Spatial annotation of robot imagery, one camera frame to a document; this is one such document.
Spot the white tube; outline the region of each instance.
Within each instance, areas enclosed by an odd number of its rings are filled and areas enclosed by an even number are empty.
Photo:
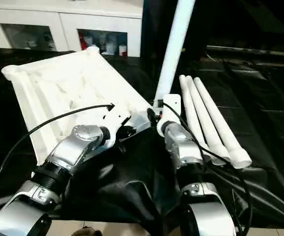
[[[222,144],[222,141],[214,127],[214,124],[211,120],[211,117],[209,113],[207,112],[204,103],[200,97],[200,94],[193,83],[193,80],[191,76],[187,76],[187,84],[190,90],[190,95],[192,97],[193,104],[195,106],[195,109],[197,111],[198,118],[200,120],[200,124],[202,126],[204,136],[207,141],[207,145],[209,146],[210,150],[214,152],[215,154],[221,156],[227,161],[230,161],[229,159],[229,153],[226,149],[226,147]],[[217,159],[217,157],[211,155],[212,163],[214,165],[223,165],[225,164],[220,159]]]
[[[193,132],[195,137],[197,138],[199,144],[205,149],[209,149],[207,144],[205,143],[202,130],[200,127],[200,123],[198,120],[197,112],[195,106],[193,105],[192,98],[190,95],[190,91],[187,85],[187,79],[184,75],[179,76],[180,87],[182,92],[182,100],[186,111],[187,123],[190,130]],[[204,155],[210,157],[210,154],[204,151]]]
[[[226,123],[221,112],[217,108],[209,92],[206,90],[200,78],[194,78],[194,83],[200,93],[200,96],[214,122],[217,131],[229,151],[230,162],[236,169],[245,168],[250,166],[252,161],[248,153],[240,146],[235,135]]]
[[[155,100],[163,99],[165,94],[170,93],[195,2],[196,0],[178,0]]]

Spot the white cylindrical rod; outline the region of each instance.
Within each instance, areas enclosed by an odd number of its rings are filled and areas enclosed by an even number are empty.
[[[194,78],[194,83],[199,91],[199,94],[214,122],[214,125],[229,152],[230,162],[237,169],[250,166],[252,161],[248,153],[240,146],[235,135],[231,131],[229,125],[217,108],[209,92],[206,90],[200,78]]]
[[[181,87],[181,93],[182,93],[182,100],[186,111],[186,118],[187,123],[190,128],[190,130],[195,135],[196,139],[198,140],[199,144],[204,147],[205,149],[209,149],[207,144],[205,143],[202,130],[200,127],[200,123],[198,120],[197,112],[195,109],[195,106],[193,105],[192,98],[190,95],[190,91],[187,85],[187,79],[186,76],[180,75],[179,76],[180,81],[180,87]],[[210,156],[207,152],[203,151],[204,155]]]
[[[158,82],[155,101],[170,93],[182,46],[196,0],[178,0]]]
[[[226,149],[226,147],[222,144],[222,141],[214,127],[214,124],[211,120],[211,117],[209,113],[207,112],[205,105],[200,97],[200,94],[193,83],[193,80],[191,76],[187,76],[187,85],[190,90],[190,95],[192,97],[193,104],[195,106],[198,118],[200,120],[200,124],[202,126],[202,130],[204,132],[204,136],[207,141],[207,145],[209,146],[210,150],[221,156],[227,161],[230,161],[229,159],[229,153]],[[212,163],[214,165],[223,165],[225,164],[223,161],[218,159],[217,157],[211,155]]]

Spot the white frame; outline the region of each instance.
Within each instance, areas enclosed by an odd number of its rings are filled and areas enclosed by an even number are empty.
[[[68,51],[68,45],[58,13],[0,9],[0,24],[48,26],[52,34],[56,50],[59,52]],[[12,48],[1,25],[0,48]]]
[[[60,18],[69,50],[81,51],[78,29],[126,32],[128,56],[140,56],[141,19],[68,13],[60,13]]]

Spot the black cloth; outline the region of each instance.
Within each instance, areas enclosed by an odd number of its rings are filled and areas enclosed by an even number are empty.
[[[62,53],[0,49],[0,70]],[[137,58],[107,56],[106,60],[148,101],[155,95],[157,68]],[[199,76],[219,106],[253,164],[243,171],[251,190],[253,226],[284,227],[284,68],[249,68],[220,63],[193,63],[180,70]],[[180,94],[176,78],[172,92]],[[11,82],[0,72],[0,163],[26,132]],[[153,128],[85,162],[71,179],[61,219],[139,222],[160,235],[171,221],[165,217],[179,204],[178,188],[164,140]],[[29,178],[36,160],[27,140],[18,148],[0,181],[0,207]],[[237,177],[227,168],[213,168],[213,182],[230,211],[242,223],[247,207]]]

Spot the black fabric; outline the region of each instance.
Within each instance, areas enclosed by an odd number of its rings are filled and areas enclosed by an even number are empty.
[[[60,53],[0,49],[0,70]],[[146,99],[155,95],[157,68],[134,58],[107,56],[107,61]],[[193,63],[184,71],[199,76],[219,106],[253,164],[243,171],[250,187],[253,226],[284,227],[284,68],[257,70],[220,63]],[[180,93],[178,79],[172,92]],[[0,163],[26,132],[12,84],[0,72]],[[169,231],[179,205],[178,189],[164,140],[152,128],[80,166],[54,213],[61,219],[139,222],[153,235]],[[0,181],[0,207],[30,177],[36,160],[30,140],[14,153]],[[245,223],[244,191],[227,168],[214,167],[212,181],[232,212]]]

